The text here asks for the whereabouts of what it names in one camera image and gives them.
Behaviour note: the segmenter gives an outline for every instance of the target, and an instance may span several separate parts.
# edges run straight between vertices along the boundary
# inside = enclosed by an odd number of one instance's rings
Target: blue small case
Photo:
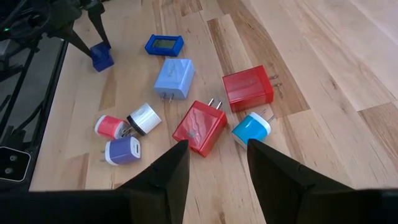
[[[184,41],[182,36],[166,36],[152,34],[145,49],[148,54],[176,57],[180,53]]]
[[[110,54],[110,48],[104,42],[101,42],[94,47],[90,48],[91,59],[93,60],[93,66],[97,72],[105,70],[110,66],[114,65],[112,55]]]

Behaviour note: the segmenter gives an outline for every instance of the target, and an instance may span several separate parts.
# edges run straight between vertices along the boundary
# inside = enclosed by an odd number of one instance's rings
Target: blue rectangular frame
[[[154,41],[156,39],[175,40],[175,44],[172,49],[163,48],[163,47],[152,47],[152,44],[154,43]],[[152,34],[150,39],[148,40],[148,43],[145,45],[145,50],[148,52],[148,54],[151,54],[151,55],[165,55],[165,56],[176,57],[180,53],[183,45],[184,45],[184,41],[183,41],[181,35],[180,36],[166,36],[166,35]]]

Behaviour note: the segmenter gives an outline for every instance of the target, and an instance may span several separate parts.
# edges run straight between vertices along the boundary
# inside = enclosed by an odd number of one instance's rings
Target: wood grain
[[[383,85],[397,98],[398,89],[393,75],[398,64],[398,45],[372,23],[351,1],[345,0],[305,0],[318,17],[327,20],[350,50],[356,54],[380,79]]]
[[[356,177],[353,187],[397,184],[394,161],[376,141],[287,11],[275,1],[256,1],[255,6],[269,11],[259,14],[262,23],[274,37],[289,69],[295,71],[297,85],[348,175]]]
[[[398,109],[392,103],[359,112],[367,126],[387,149],[393,160],[398,160]]]
[[[249,112],[271,122],[265,143],[355,188],[398,187],[398,45],[395,1],[117,0],[104,27],[115,65],[97,73],[72,45],[60,74],[30,190],[115,189],[176,142],[171,135],[195,100],[216,103],[228,125],[207,158],[191,152],[184,223],[265,223],[246,151],[231,131]],[[100,41],[86,13],[75,23]],[[153,91],[168,57],[148,55],[152,34],[182,35],[178,58],[196,72],[186,100]],[[222,76],[253,66],[279,75],[271,105],[232,113]],[[162,122],[139,138],[140,161],[101,162],[107,139],[93,132],[104,114],[124,119],[148,103]]]
[[[303,1],[282,1],[330,75],[356,110],[395,101],[373,71],[341,40],[332,26]]]

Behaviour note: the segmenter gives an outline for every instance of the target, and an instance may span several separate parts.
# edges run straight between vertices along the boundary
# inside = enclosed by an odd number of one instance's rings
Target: usb wall charger
[[[154,89],[162,100],[184,100],[187,98],[194,73],[192,60],[168,58],[163,64]]]
[[[246,110],[255,106],[272,103],[274,89],[264,66],[260,65],[242,72],[223,77],[224,87],[232,112]]]
[[[225,113],[219,110],[222,102],[216,108],[211,107],[213,102],[214,99],[208,105],[193,102],[173,133],[176,141],[188,139],[190,148],[203,157],[210,153],[227,124]]]

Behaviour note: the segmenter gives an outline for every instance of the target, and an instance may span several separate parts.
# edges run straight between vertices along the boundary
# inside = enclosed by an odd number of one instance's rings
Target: black device
[[[267,224],[398,223],[398,190],[351,189],[255,139],[248,162]]]
[[[66,40],[91,57],[90,49],[72,29],[73,22],[81,16],[81,9],[87,10],[103,42],[111,48],[101,20],[105,12],[101,0],[1,1],[0,40],[29,42],[45,32],[49,37]]]
[[[0,194],[0,223],[181,224],[188,182],[184,140],[116,190]]]

